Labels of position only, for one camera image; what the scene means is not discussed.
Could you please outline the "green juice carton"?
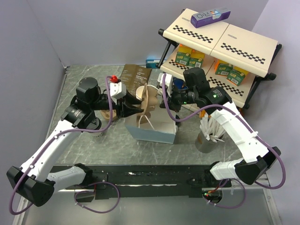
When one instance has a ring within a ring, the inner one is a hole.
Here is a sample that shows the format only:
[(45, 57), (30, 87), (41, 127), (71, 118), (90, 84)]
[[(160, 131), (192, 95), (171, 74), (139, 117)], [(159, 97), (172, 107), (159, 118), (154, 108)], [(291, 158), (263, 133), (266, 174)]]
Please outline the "green juice carton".
[(240, 86), (246, 75), (243, 72), (232, 69), (227, 75), (227, 80), (236, 86)]
[(203, 61), (204, 61), (204, 57), (200, 57), (200, 58), (190, 57), (188, 66), (191, 68), (201, 68), (203, 65)]
[(228, 76), (228, 74), (231, 72), (232, 69), (233, 69), (232, 64), (218, 63), (215, 66), (215, 75)]
[(176, 57), (175, 57), (175, 62), (177, 64), (187, 66), (189, 63), (189, 60), (190, 60), (190, 53), (177, 52)]

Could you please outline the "single white paper cup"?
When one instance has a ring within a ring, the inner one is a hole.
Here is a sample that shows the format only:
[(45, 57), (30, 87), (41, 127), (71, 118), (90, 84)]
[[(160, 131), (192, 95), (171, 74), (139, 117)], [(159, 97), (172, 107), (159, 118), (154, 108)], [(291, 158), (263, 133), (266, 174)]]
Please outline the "single white paper cup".
[(94, 132), (91, 136), (95, 139), (99, 139), (105, 132)]

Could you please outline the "white paper cup stack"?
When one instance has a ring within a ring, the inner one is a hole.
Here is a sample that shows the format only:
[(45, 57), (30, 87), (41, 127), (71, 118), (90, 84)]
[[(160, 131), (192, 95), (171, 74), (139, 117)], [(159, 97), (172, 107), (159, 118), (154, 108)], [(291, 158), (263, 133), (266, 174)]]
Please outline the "white paper cup stack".
[(136, 89), (136, 98), (139, 99), (139, 100), (142, 100), (143, 98), (143, 90), (144, 90), (144, 86), (140, 86)]

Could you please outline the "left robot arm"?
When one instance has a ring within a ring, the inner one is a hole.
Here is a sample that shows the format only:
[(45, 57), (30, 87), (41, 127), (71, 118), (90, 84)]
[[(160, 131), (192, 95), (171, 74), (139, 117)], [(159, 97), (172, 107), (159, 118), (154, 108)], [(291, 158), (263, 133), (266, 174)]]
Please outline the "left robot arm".
[(83, 164), (78, 163), (55, 173), (51, 169), (64, 150), (82, 132), (104, 132), (110, 127), (110, 123), (105, 128), (101, 127), (96, 111), (108, 110), (109, 120), (113, 119), (114, 112), (122, 118), (142, 112), (139, 108), (141, 100), (132, 95), (120, 79), (108, 76), (105, 85), (106, 89), (101, 91), (93, 77), (80, 81), (70, 105), (42, 146), (20, 167), (12, 166), (7, 171), (13, 194), (19, 194), (40, 207), (59, 190), (74, 185), (81, 188), (92, 185), (93, 170)]

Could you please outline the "brown pulp cup carrier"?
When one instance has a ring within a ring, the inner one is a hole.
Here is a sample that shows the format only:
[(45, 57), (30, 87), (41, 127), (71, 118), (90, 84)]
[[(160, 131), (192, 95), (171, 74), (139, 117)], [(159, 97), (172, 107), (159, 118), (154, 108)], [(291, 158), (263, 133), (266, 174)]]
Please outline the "brown pulp cup carrier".
[[(110, 120), (110, 110), (101, 110), (100, 113), (105, 120), (107, 120), (107, 121)], [(116, 110), (113, 110), (112, 111), (112, 121), (115, 121), (117, 119), (118, 119), (117, 112), (116, 112)]]

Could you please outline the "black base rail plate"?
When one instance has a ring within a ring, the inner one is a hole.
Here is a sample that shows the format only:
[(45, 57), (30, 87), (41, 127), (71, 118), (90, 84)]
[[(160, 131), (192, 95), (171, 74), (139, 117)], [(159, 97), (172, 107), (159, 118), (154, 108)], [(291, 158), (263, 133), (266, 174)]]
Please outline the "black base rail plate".
[(72, 182), (66, 188), (95, 190), (96, 199), (111, 197), (201, 198), (220, 183), (209, 174), (209, 165), (89, 165), (92, 178), (86, 184)]

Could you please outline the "blue R&O box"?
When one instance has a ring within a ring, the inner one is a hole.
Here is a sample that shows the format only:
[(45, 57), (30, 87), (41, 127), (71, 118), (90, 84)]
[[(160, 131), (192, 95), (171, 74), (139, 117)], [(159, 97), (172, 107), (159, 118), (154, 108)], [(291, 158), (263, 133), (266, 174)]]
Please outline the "blue R&O box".
[(146, 68), (157, 68), (158, 63), (160, 62), (160, 59), (146, 59), (145, 66)]

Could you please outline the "orange snack bag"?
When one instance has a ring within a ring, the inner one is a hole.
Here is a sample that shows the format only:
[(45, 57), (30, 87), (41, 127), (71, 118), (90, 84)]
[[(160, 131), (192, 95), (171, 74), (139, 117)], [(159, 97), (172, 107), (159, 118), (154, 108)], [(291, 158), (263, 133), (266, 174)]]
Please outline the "orange snack bag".
[(202, 110), (199, 114), (199, 118), (202, 119), (203, 117), (208, 118), (209, 115), (206, 113), (205, 110)]

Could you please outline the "separated brown cup carrier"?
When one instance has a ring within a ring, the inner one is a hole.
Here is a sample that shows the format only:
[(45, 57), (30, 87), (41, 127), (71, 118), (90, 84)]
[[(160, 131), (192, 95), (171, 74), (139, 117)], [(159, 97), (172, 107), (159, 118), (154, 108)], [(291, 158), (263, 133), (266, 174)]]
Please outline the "separated brown cup carrier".
[(142, 102), (140, 104), (140, 109), (143, 111), (139, 113), (139, 116), (146, 115), (150, 117), (150, 112), (155, 110), (156, 105), (158, 105), (158, 90), (156, 87), (145, 84), (142, 91)]

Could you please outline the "light blue paper bag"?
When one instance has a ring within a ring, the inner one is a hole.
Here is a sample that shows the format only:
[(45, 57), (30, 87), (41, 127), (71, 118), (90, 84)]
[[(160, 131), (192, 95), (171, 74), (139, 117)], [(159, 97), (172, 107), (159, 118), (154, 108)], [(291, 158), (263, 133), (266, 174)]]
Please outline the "light blue paper bag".
[(162, 108), (152, 111), (148, 119), (137, 115), (125, 118), (125, 127), (136, 140), (168, 144), (174, 143), (178, 130), (175, 121)]

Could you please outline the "purple R&O box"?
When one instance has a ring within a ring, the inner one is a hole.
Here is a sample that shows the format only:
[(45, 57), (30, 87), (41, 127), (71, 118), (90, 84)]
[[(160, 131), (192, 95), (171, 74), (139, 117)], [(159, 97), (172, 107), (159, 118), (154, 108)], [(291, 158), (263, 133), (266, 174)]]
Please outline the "purple R&O box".
[(206, 10), (193, 14), (190, 22), (195, 28), (200, 28), (202, 26), (225, 20), (230, 16), (230, 13), (231, 10), (226, 7)]

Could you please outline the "grey cup of stirrers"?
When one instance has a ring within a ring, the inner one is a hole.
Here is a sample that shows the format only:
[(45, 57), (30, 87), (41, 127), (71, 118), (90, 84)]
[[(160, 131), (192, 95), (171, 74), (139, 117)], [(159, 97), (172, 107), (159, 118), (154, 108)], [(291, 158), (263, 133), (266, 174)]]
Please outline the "grey cup of stirrers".
[(225, 143), (225, 129), (207, 113), (201, 117), (199, 128), (195, 146), (201, 153), (211, 153)]

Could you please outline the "brown coffee bean bag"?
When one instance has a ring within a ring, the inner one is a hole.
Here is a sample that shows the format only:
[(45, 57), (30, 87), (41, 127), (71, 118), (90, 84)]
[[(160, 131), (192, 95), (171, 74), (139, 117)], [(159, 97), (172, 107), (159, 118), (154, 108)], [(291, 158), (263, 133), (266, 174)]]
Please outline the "brown coffee bean bag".
[(152, 69), (135, 64), (125, 64), (120, 79), (126, 85), (129, 93), (136, 94), (137, 88), (148, 83)]

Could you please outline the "blue chip bag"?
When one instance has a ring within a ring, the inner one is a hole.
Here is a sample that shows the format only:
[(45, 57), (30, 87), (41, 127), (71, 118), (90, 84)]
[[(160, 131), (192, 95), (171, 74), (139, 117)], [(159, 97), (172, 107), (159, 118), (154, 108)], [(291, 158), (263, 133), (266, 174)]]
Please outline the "blue chip bag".
[(179, 79), (179, 78), (176, 78), (174, 77), (173, 78), (173, 84), (174, 86), (179, 89), (179, 90), (182, 90), (182, 89), (187, 89), (187, 86), (185, 84), (185, 81), (182, 80), (182, 79)]

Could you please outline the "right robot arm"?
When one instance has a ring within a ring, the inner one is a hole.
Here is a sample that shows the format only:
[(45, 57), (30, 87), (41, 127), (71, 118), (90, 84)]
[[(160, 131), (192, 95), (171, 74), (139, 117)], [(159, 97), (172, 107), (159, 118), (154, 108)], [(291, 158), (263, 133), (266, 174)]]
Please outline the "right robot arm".
[(170, 118), (175, 122), (190, 119), (196, 113), (177, 119), (172, 112), (178, 112), (182, 105), (196, 104), (199, 111), (205, 111), (230, 136), (238, 147), (242, 158), (227, 162), (216, 162), (205, 174), (205, 183), (215, 187), (221, 180), (239, 179), (245, 184), (252, 185), (278, 161), (282, 169), (282, 180), (274, 189), (283, 186), (286, 179), (285, 166), (280, 158), (280, 150), (269, 146), (259, 137), (246, 120), (242, 117), (234, 101), (226, 90), (220, 86), (211, 87), (203, 69), (193, 67), (184, 71), (185, 89), (177, 89), (172, 75), (161, 73), (158, 77), (162, 88), (161, 108), (167, 110)]

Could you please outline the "cream checkered shelf rack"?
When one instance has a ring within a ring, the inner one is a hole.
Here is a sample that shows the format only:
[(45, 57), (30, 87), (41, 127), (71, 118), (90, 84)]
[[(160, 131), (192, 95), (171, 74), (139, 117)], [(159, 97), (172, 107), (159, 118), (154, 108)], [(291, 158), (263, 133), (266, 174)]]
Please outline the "cream checkered shelf rack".
[[(282, 45), (274, 39), (226, 22), (215, 22), (195, 28), (190, 22), (195, 13), (186, 8), (167, 29), (158, 31), (168, 43), (157, 67), (163, 72), (183, 79), (183, 72), (189, 69), (189, 66), (175, 61), (179, 44), (201, 51), (205, 54), (202, 68), (210, 86), (223, 87), (237, 107), (248, 109), (259, 84), (277, 77), (276, 74), (269, 72), (269, 67)], [(214, 67), (217, 60), (248, 71), (241, 85), (236, 86), (225, 76), (215, 74)]]

